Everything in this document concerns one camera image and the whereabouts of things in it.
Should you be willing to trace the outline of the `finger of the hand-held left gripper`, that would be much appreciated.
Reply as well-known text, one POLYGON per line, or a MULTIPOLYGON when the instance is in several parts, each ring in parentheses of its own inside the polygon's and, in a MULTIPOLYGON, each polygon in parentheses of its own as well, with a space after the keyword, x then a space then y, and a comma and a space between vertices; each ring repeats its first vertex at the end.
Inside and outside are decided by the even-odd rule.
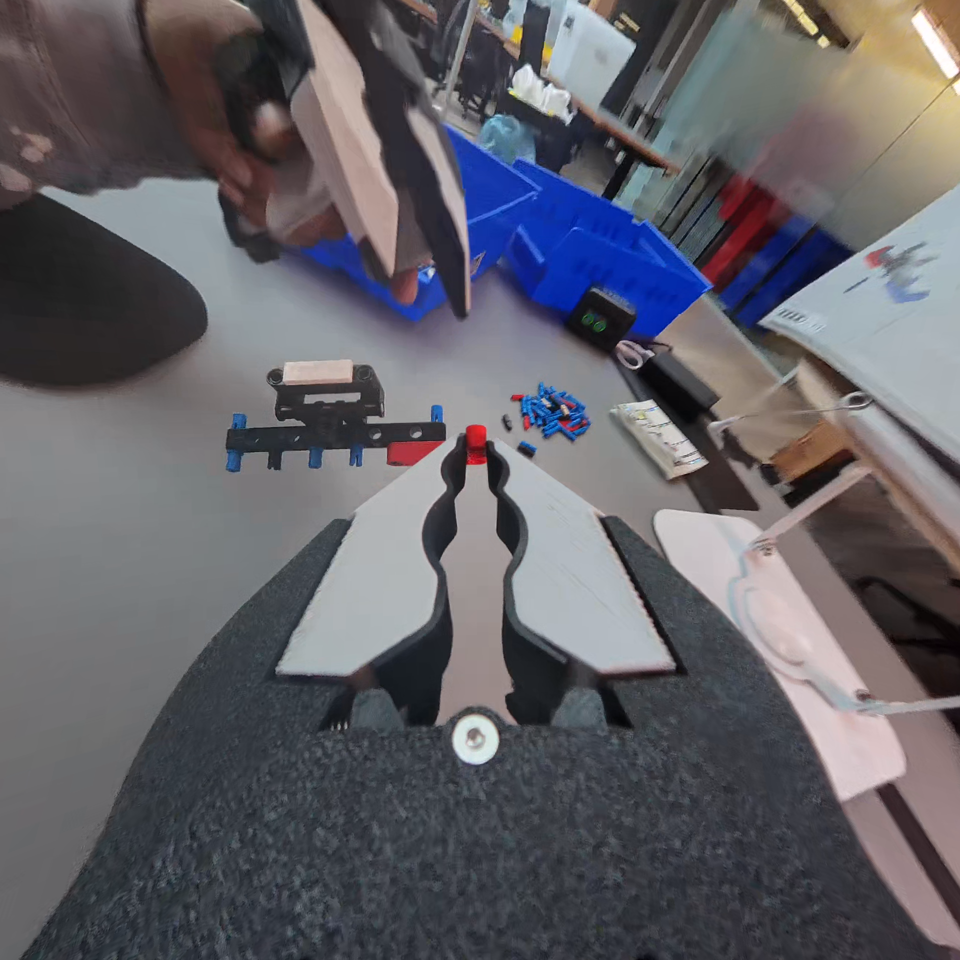
POLYGON ((392 185, 436 265, 453 313, 469 316, 471 250, 464 186, 448 131, 412 44, 384 2, 368 4, 368 112, 392 185))
POLYGON ((292 96, 292 116, 304 144, 304 184, 292 204, 292 236, 333 208, 351 236, 366 241, 380 271, 397 268, 400 201, 365 106, 363 71, 329 17, 313 2, 296 2, 313 57, 292 96))

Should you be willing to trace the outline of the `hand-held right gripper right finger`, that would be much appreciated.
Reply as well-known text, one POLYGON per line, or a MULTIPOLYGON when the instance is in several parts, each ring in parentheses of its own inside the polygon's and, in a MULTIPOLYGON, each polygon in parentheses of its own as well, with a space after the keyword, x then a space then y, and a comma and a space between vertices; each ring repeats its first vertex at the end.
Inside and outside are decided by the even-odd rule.
POLYGON ((603 708, 613 684, 672 676, 677 658, 606 524, 607 515, 501 440, 487 443, 503 580, 508 711, 549 724, 569 690, 603 708))

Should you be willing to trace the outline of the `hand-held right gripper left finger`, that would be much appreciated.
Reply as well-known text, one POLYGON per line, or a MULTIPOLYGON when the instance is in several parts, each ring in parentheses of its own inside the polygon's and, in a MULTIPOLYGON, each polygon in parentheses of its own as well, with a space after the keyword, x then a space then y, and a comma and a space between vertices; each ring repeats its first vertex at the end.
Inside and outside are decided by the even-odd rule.
POLYGON ((437 722, 453 649, 441 559, 457 534, 465 436, 446 440, 361 504, 275 670, 288 680, 365 682, 412 726, 437 722))

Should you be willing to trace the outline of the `toy brick beam assembly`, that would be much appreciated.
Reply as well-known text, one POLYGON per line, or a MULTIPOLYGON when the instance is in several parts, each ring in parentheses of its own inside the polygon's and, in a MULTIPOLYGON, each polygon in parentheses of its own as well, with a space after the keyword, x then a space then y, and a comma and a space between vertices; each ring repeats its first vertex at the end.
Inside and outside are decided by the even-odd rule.
POLYGON ((350 466, 364 464, 368 449, 384 450, 390 465, 408 466, 448 439, 443 408, 431 407, 425 422, 390 423, 385 393, 373 366, 350 359, 293 361, 271 368, 276 426, 248 426, 236 412, 227 432, 225 470, 238 473, 246 455, 265 452, 279 471, 287 452, 307 452, 308 467, 319 470, 325 454, 345 450, 350 466))

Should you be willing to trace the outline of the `grey desk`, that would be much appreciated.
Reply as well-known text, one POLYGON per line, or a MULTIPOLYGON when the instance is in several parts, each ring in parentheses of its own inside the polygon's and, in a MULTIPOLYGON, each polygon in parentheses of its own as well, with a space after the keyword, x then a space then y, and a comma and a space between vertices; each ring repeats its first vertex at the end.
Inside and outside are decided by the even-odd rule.
POLYGON ((214 192, 52 192, 183 275, 211 329, 120 387, 3 385, 3 958, 939 958, 921 883, 883 880, 773 672, 657 550, 655 513, 702 503, 608 416, 616 364, 493 272, 468 321, 413 324, 299 256, 257 267, 214 192), (481 464, 441 559, 436 723, 277 676, 350 518, 411 465, 230 473, 224 442, 236 412, 278 425, 271 368, 339 359, 390 423, 439 404, 448 440, 535 446, 607 515, 677 673, 511 718, 481 464), (576 441, 523 431, 510 396, 541 380, 585 403, 576 441))

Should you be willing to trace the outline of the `person's left hand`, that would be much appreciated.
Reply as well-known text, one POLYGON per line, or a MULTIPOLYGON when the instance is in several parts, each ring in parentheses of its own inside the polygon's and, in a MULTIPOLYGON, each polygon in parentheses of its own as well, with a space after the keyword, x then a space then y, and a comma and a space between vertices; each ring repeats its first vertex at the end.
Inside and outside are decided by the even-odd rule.
POLYGON ((187 143, 243 219, 264 231, 275 191, 271 161, 284 160, 302 143, 288 110, 268 102, 248 121, 255 148, 244 147, 230 129, 214 67, 222 46, 260 33, 261 22, 233 1, 147 1, 140 10, 142 35, 187 143))

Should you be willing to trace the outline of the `blue plastic bin with tag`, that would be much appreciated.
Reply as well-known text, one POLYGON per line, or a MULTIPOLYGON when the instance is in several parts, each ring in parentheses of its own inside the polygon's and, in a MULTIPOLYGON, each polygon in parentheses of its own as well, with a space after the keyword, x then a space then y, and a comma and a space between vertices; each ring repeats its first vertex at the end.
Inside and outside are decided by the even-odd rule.
MULTIPOLYGON (((453 126, 447 126, 453 150, 460 163, 464 184, 468 231, 472 255, 472 280, 479 280, 504 255, 509 241, 540 188, 517 167, 499 160, 478 146, 453 126)), ((353 241, 321 241, 312 248, 301 248, 300 255, 328 272, 336 272, 363 291, 388 305, 411 321, 420 321, 447 302, 447 294, 435 266, 422 267, 417 274, 416 300, 404 305, 389 288, 373 281, 366 273, 353 241)))

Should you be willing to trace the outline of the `instruction booklet stack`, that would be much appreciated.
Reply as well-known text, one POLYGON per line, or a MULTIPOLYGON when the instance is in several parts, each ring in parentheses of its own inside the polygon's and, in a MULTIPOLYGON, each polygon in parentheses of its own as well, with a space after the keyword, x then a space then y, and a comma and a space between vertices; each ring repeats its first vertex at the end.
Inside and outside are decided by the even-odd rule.
POLYGON ((611 408, 609 415, 670 482, 710 464, 656 400, 619 403, 611 408))

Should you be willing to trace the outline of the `black device with green lights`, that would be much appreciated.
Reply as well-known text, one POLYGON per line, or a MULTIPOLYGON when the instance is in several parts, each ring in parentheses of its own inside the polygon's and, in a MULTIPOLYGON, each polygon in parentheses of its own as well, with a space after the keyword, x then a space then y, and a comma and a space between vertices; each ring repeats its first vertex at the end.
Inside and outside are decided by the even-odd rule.
POLYGON ((568 314, 564 328, 595 351, 612 355, 629 339, 638 318, 630 302, 604 288, 590 287, 568 314))

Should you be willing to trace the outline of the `pile of toy brick pins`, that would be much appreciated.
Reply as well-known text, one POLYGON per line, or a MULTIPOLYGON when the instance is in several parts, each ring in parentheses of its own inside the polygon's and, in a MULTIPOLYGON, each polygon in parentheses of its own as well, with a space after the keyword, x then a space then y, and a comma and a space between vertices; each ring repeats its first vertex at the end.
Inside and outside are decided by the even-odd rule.
POLYGON ((533 392, 513 393, 510 401, 519 407, 523 431, 539 431, 543 439, 560 435, 576 441, 592 426, 584 402, 543 380, 533 392))

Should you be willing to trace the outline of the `long wooden table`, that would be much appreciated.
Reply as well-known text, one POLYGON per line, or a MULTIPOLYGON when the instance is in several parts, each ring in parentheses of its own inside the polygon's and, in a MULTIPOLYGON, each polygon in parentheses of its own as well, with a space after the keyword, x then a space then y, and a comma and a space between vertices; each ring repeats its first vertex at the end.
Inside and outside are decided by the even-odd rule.
MULTIPOLYGON (((403 1, 400 3, 411 9, 421 20, 437 28, 439 20, 437 9, 433 4, 415 1, 403 1)), ((520 62, 520 47, 510 41, 494 20, 486 15, 481 16, 477 11, 473 23, 494 36, 513 62, 520 62)), ((547 65, 542 66, 541 76, 545 82, 552 83, 556 88, 566 89, 560 80, 549 73, 547 65)), ((617 144, 619 154, 622 153, 612 177, 607 180, 604 188, 603 196, 605 199, 612 202, 620 202, 617 196, 621 194, 621 191, 627 185, 638 164, 646 166, 655 171, 660 170, 668 177, 676 176, 680 171, 679 164, 676 161, 670 160, 652 147, 614 113, 600 106, 589 104, 573 91, 571 91, 571 106, 573 112, 582 114, 590 121, 596 131, 603 134, 605 138, 614 140, 617 144)))

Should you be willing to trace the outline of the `white storage box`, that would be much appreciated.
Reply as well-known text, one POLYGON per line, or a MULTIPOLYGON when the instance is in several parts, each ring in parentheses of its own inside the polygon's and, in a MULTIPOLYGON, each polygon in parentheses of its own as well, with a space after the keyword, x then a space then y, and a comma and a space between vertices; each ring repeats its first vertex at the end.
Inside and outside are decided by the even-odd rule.
POLYGON ((567 2, 548 75, 580 103, 597 110, 629 62, 635 42, 595 10, 567 2))

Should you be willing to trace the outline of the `black power adapter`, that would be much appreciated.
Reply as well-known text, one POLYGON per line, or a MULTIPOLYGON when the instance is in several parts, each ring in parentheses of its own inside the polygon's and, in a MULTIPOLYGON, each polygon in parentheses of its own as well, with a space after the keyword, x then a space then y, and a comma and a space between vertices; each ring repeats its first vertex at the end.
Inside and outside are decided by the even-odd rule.
POLYGON ((711 414, 720 401, 719 394, 675 352, 655 352, 640 367, 640 377, 661 400, 685 418, 711 414))

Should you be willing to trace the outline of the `rack of storage bins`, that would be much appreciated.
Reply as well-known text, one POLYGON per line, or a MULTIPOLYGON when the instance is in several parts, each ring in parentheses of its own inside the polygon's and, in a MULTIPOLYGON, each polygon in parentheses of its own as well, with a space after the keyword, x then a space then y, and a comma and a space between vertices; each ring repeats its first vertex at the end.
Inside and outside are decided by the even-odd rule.
POLYGON ((755 328, 785 299, 855 254, 743 176, 733 176, 718 200, 721 227, 697 268, 711 282, 723 311, 743 328, 755 328))

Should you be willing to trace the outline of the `white book stand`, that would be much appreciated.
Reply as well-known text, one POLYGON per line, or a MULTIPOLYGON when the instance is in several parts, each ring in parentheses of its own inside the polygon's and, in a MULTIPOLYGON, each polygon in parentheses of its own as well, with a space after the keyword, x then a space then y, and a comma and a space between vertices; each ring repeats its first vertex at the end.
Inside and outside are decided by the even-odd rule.
POLYGON ((777 539, 870 475, 862 464, 766 530, 717 513, 662 510, 653 528, 670 563, 726 614, 773 672, 840 801, 889 784, 907 759, 889 716, 949 712, 959 697, 878 699, 782 558, 777 539))

